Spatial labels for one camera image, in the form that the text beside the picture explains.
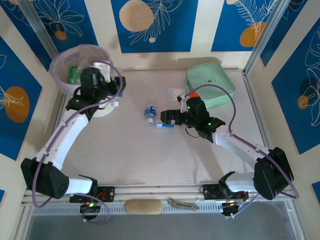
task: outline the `small box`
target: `small box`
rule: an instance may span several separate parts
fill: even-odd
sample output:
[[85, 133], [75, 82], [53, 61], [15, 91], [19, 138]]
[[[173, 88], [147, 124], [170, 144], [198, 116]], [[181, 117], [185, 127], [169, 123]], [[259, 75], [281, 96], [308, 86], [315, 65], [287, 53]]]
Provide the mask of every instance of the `small box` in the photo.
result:
[[[186, 70], [186, 86], [189, 93], [204, 84], [218, 85], [224, 88], [231, 97], [236, 92], [234, 84], [218, 62], [205, 63]], [[204, 101], [207, 108], [230, 101], [225, 92], [213, 86], [202, 87], [196, 93]]]

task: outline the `green container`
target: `green container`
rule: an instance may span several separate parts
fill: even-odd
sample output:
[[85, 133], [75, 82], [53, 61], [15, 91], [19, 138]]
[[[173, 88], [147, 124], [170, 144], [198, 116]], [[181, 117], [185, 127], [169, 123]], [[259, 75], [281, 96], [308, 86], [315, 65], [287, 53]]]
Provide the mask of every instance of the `green container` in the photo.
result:
[[[193, 89], [204, 84], [218, 85], [224, 88], [231, 97], [233, 97], [236, 92], [236, 88], [225, 70], [217, 62], [193, 66], [186, 70], [187, 91], [191, 92]], [[230, 98], [225, 92], [213, 86], [202, 87], [198, 89], [196, 93], [204, 101], [207, 108], [230, 101]]]

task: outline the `blue label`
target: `blue label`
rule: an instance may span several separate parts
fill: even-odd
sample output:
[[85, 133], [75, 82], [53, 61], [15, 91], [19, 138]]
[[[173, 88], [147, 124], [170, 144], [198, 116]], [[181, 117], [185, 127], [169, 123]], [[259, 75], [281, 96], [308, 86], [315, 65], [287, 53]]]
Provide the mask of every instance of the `blue label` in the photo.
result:
[[156, 112], [156, 108], [154, 106], [148, 106], [145, 108], [144, 110], [144, 115], [147, 115], [147, 114], [154, 114], [154, 115], [157, 115], [157, 112]]

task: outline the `bottle cap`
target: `bottle cap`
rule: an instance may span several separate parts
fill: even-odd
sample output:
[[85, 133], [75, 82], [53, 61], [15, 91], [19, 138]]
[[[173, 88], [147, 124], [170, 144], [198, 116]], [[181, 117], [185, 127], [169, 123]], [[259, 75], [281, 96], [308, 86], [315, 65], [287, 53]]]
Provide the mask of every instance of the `bottle cap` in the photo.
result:
[[147, 123], [150, 124], [150, 125], [151, 125], [151, 124], [154, 124], [153, 118], [148, 118], [148, 119], [147, 119]]

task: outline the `small plastic bottle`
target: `small plastic bottle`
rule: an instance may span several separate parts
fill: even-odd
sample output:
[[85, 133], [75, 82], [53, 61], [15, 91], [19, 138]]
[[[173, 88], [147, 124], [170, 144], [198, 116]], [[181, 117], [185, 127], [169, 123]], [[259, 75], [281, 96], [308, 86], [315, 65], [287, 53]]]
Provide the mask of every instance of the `small plastic bottle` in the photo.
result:
[[156, 117], [156, 115], [156, 99], [152, 96], [150, 97], [146, 108], [144, 109], [144, 117], [146, 118], [149, 125], [154, 124], [154, 118]]

